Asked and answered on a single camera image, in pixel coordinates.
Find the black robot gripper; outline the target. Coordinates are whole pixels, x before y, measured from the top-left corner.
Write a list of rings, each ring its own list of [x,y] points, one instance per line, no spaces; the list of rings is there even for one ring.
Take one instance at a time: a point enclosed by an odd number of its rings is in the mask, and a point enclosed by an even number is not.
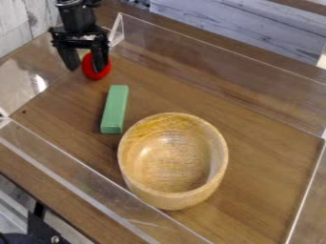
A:
[[[52,45],[70,71],[80,66],[76,49],[91,49],[95,72],[108,65],[107,31],[96,24],[95,8],[102,0],[56,0],[63,25],[51,27]]]

